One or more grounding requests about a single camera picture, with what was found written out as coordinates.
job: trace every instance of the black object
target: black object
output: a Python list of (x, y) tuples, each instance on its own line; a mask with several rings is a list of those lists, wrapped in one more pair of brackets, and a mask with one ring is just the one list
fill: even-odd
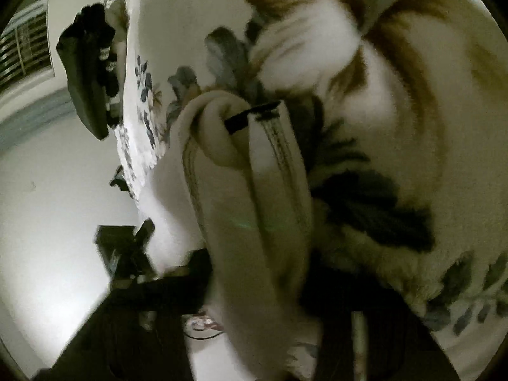
[(244, 110), (241, 113), (238, 113), (237, 115), (234, 115), (230, 117), (229, 119), (224, 121), (224, 126), (228, 133), (230, 135), (233, 135), (234, 133), (245, 129), (248, 124), (248, 116), (250, 114), (259, 114), (259, 118), (263, 118), (266, 114), (273, 113), (273, 110), (277, 108), (277, 106), (280, 104), (280, 101), (272, 101), (270, 103), (266, 103), (260, 106), (256, 106), (253, 108), (250, 108), (248, 110)]
[(106, 71), (107, 56), (115, 30), (106, 23), (102, 4), (83, 7), (73, 24), (60, 35), (57, 52), (67, 74), (67, 88), (76, 113), (85, 127), (98, 139), (108, 136), (106, 100), (102, 86), (110, 97), (118, 93), (118, 80)]
[(130, 197), (133, 197), (132, 193), (130, 193), (129, 186), (128, 186), (127, 182), (125, 181), (124, 168), (122, 167), (122, 165), (120, 165), (116, 169), (115, 175), (113, 176), (113, 179), (111, 179), (111, 181), (109, 182), (109, 185), (112, 187), (118, 186), (118, 188), (122, 192), (127, 192)]
[(323, 322), (314, 381), (352, 381), (351, 313), (367, 319), (367, 373), (371, 381), (459, 381), (453, 366), (420, 319), (394, 290), (373, 276), (327, 267), (318, 252), (300, 304)]
[(203, 305), (212, 273), (206, 249), (192, 253), (185, 276), (139, 284), (151, 266), (144, 247), (151, 220), (133, 236), (133, 226), (100, 226), (96, 243), (115, 289), (89, 317), (50, 370), (34, 381), (192, 381), (181, 325), (182, 314)]

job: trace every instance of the black strap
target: black strap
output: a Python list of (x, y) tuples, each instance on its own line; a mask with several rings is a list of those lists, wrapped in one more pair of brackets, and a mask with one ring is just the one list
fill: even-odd
[(259, 114), (264, 116), (266, 113), (270, 113), (280, 104), (280, 101), (271, 101), (270, 103), (262, 104), (260, 106), (253, 107), (252, 109), (248, 109), (238, 113), (230, 117), (229, 119), (224, 121), (225, 128), (228, 130), (228, 133), (232, 135), (242, 129), (245, 129), (249, 124), (248, 115), (251, 113)]

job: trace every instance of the cable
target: cable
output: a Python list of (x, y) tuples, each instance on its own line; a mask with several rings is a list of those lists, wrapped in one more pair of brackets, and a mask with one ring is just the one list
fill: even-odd
[(218, 337), (219, 335), (222, 335), (224, 334), (224, 331), (220, 331), (219, 334), (215, 334), (215, 335), (212, 335), (212, 336), (209, 336), (209, 337), (205, 337), (205, 338), (196, 338), (196, 337), (193, 337), (189, 334), (187, 334), (185, 331), (184, 331), (184, 335), (187, 337), (187, 338), (190, 338), (190, 339), (195, 339), (197, 341), (206, 341), (207, 339), (212, 339), (212, 338), (215, 338), (215, 337)]

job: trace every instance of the window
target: window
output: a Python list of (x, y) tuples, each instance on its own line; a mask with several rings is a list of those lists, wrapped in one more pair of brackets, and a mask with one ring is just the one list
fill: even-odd
[(36, 72), (51, 69), (47, 0), (24, 0), (0, 36), (0, 94)]

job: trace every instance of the fabric fold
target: fabric fold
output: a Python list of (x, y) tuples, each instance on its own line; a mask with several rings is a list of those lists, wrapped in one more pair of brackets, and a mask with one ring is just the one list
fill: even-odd
[(214, 318), (256, 377), (278, 379), (306, 276), (311, 195), (285, 104), (252, 109), (248, 127), (230, 135), (224, 121), (248, 109), (223, 91), (191, 101), (140, 209), (156, 226), (148, 254), (159, 273), (208, 249)]

